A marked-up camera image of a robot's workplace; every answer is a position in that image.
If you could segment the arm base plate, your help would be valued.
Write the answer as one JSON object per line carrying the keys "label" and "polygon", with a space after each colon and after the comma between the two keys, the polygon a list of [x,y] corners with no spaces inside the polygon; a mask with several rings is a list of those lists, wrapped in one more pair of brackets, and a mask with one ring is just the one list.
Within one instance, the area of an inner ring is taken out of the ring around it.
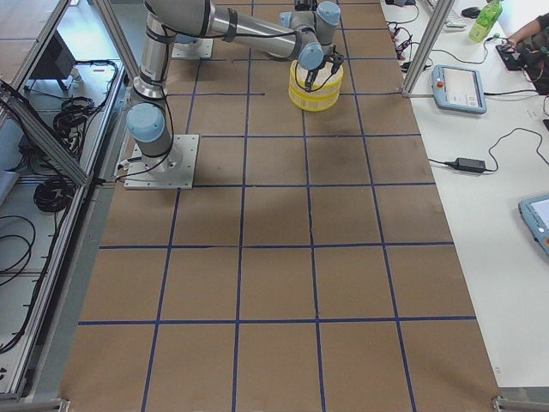
{"label": "arm base plate", "polygon": [[176,135],[170,154],[157,166],[160,160],[143,156],[138,144],[134,144],[133,156],[140,160],[131,162],[128,177],[124,179],[126,190],[170,190],[193,187],[198,135]]}
{"label": "arm base plate", "polygon": [[212,57],[212,39],[177,39],[172,48],[172,58],[182,60],[207,60]]}

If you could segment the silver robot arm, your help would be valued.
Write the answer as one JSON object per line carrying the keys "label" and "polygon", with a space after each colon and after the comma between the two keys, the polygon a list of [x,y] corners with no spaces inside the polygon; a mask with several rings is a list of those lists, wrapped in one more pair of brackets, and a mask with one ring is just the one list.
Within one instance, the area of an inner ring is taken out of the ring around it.
{"label": "silver robot arm", "polygon": [[316,11],[318,2],[317,0],[294,0],[295,11]]}
{"label": "silver robot arm", "polygon": [[173,116],[165,85],[172,49],[178,35],[196,39],[236,42],[280,59],[291,60],[306,70],[300,83],[306,93],[320,90],[317,75],[325,68],[336,74],[343,62],[333,38],[340,7],[331,1],[297,1],[277,23],[241,15],[211,1],[147,1],[146,41],[140,72],[130,93],[126,127],[141,152],[139,167],[122,179],[145,185],[161,182],[171,186],[185,170],[194,168],[187,150],[174,134]]}

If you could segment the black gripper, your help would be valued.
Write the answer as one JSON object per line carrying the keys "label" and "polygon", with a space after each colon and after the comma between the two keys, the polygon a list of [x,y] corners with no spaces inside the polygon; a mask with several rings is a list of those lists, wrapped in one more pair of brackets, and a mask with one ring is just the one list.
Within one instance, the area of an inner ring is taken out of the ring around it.
{"label": "black gripper", "polygon": [[305,75],[305,91],[313,91],[314,84],[323,84],[330,77],[330,63],[323,62],[320,67],[308,70]]}

